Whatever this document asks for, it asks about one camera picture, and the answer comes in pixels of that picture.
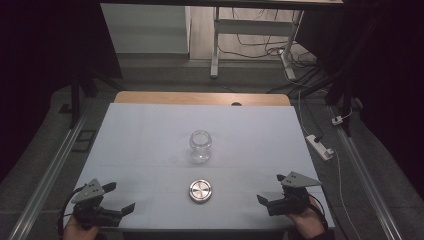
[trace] dark background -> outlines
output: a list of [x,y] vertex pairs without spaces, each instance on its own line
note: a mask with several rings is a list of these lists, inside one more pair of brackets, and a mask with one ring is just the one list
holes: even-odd
[[[382,19],[366,41],[349,77],[353,78],[354,97],[363,104],[361,120],[424,198],[424,3],[388,2],[387,7],[379,10]],[[368,19],[378,14],[359,11],[304,15],[297,41],[317,56],[328,74],[340,69]]]
[[0,3],[0,180],[33,138],[57,89],[95,69],[121,77],[95,0]]

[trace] white table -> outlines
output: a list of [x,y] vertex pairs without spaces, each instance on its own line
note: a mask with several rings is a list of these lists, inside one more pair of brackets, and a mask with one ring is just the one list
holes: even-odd
[[[188,140],[197,129],[213,139],[212,158],[202,165],[190,162]],[[318,179],[293,107],[113,103],[77,187],[93,178],[117,182],[101,206],[136,203],[122,230],[276,230],[291,222],[269,217],[256,194],[281,198],[276,175],[290,171]],[[201,205],[188,194],[198,179],[213,191]],[[333,227],[322,189],[308,190]]]

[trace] aluminum rail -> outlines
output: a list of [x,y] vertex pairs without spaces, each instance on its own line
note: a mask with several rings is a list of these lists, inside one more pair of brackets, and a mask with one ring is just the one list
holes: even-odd
[[[328,107],[328,110],[330,111],[332,117],[334,117],[335,115],[332,109]],[[355,142],[351,137],[347,137],[346,133],[341,127],[337,127],[337,131],[343,145],[345,146],[349,158],[351,159],[353,167],[358,174],[358,178],[364,187],[368,199],[376,211],[377,217],[381,223],[381,226],[383,227],[384,232],[386,233],[387,239],[401,240],[402,235],[398,230],[398,227],[383,197],[375,186],[374,180],[372,179],[371,174],[365,166],[364,161],[362,160],[362,157],[356,148]]]
[[87,113],[92,108],[93,100],[88,99],[86,100],[86,103],[87,104],[85,104],[83,108],[81,118],[76,123],[75,127],[69,130],[68,134],[66,135],[65,140],[48,166],[42,179],[38,183],[37,188],[35,189],[25,209],[21,213],[21,216],[16,222],[15,227],[10,233],[8,238],[9,240],[26,239],[29,232],[31,231],[31,228],[34,225],[34,222],[37,219],[38,214],[40,213],[41,208],[43,207],[44,202],[46,201],[47,196],[49,195],[50,190],[52,189],[53,184],[55,183],[66,158],[68,157],[69,152],[72,149],[72,145],[75,142],[75,139],[78,137],[78,134],[87,119]]

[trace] white surface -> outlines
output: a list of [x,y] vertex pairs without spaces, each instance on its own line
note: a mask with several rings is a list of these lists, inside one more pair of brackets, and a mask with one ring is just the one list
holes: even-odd
[[[194,165],[189,138],[198,129],[211,134],[212,157]],[[278,229],[290,221],[269,217],[256,194],[280,199],[276,175],[291,171],[318,179],[293,107],[111,104],[77,186],[116,181],[101,205],[136,203],[122,229]],[[212,185],[202,205],[188,192],[198,179]],[[308,190],[334,226],[322,189]]]
[[188,53],[184,6],[101,7],[117,53]]

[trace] white cable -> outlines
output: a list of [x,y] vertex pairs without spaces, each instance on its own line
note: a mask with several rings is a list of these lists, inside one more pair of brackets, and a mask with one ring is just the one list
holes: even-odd
[[352,107],[350,108],[350,113],[347,116],[342,117],[342,119],[348,118],[352,114]]
[[343,194],[342,194],[342,173],[341,173],[341,170],[340,170],[340,159],[339,159],[339,154],[337,154],[336,149],[333,149],[333,151],[336,153],[336,157],[337,157],[337,165],[338,165],[338,167],[339,167],[339,193],[340,193],[340,199],[341,199],[341,201],[342,201],[343,208],[344,208],[344,210],[345,210],[345,212],[346,212],[347,219],[349,220],[350,224],[352,225],[353,230],[355,230],[356,236],[358,237],[358,239],[359,239],[359,240],[361,240],[361,237],[359,236],[359,233],[358,233],[358,231],[356,230],[355,225],[353,224],[352,220],[350,219],[349,213],[347,212],[346,206],[345,206],[345,204],[344,204]]
[[303,131],[305,131],[305,133],[306,133],[306,135],[310,135],[309,133],[308,133],[308,131],[306,131],[306,128],[305,128],[305,126],[303,126],[303,119],[302,119],[302,111],[300,110],[300,93],[301,93],[302,91],[299,91],[299,101],[297,102],[297,104],[298,104],[298,107],[299,107],[299,117],[300,117],[300,125],[302,126],[302,128],[303,128]]

